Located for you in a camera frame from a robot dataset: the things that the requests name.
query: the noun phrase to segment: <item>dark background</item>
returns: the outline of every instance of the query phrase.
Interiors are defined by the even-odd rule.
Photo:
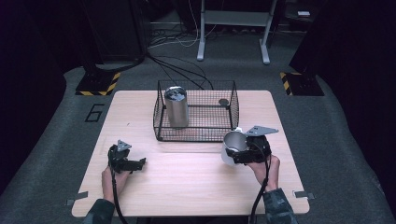
[[[102,59],[79,1],[2,0],[0,4],[0,71],[6,94],[0,97],[3,191],[62,101],[63,74],[82,66],[81,51],[92,62]],[[72,15],[64,14],[68,8],[73,8]],[[311,69],[332,88],[393,214],[395,8],[396,3],[385,0],[328,1],[290,62],[297,71]],[[74,42],[70,18],[78,21],[78,26],[72,25],[82,33],[85,49]]]

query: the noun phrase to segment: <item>hand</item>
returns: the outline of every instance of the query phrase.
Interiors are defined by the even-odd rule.
[[[265,187],[265,191],[278,189],[280,160],[277,156],[271,155],[268,157],[268,164],[271,164],[271,166],[268,173],[268,184]],[[257,178],[257,181],[259,181],[259,183],[262,184],[262,181],[266,177],[266,171],[267,171],[267,168],[265,167],[265,162],[262,163],[252,162],[252,163],[248,163],[247,166],[253,170],[254,175]]]
[[[120,193],[124,189],[126,179],[128,178],[129,173],[129,171],[121,171],[120,174],[115,174],[118,195],[120,195]],[[103,198],[111,203],[114,203],[113,182],[109,166],[107,166],[106,169],[102,172],[102,190]]]

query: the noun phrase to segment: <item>wire mesh basket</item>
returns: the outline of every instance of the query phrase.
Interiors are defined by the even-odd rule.
[[[171,127],[164,93],[180,86],[187,92],[187,127]],[[222,142],[239,122],[239,104],[233,80],[159,80],[153,126],[158,141]]]

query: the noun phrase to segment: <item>forearm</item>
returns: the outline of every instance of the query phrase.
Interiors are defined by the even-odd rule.
[[[114,203],[105,199],[96,200],[85,216],[83,224],[110,224],[114,213]]]
[[[298,223],[282,189],[265,192],[262,198],[264,200],[267,223]]]

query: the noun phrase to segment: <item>metal cylinder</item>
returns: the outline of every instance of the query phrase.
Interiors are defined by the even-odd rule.
[[[221,150],[221,158],[228,165],[236,165],[233,161],[233,158],[229,157],[227,154],[227,149],[232,151],[245,151],[248,149],[248,145],[246,143],[247,136],[240,131],[232,131],[227,133],[224,136],[222,150]]]
[[[184,128],[189,125],[189,107],[187,104],[187,92],[179,86],[169,87],[165,93],[166,112],[170,126]]]

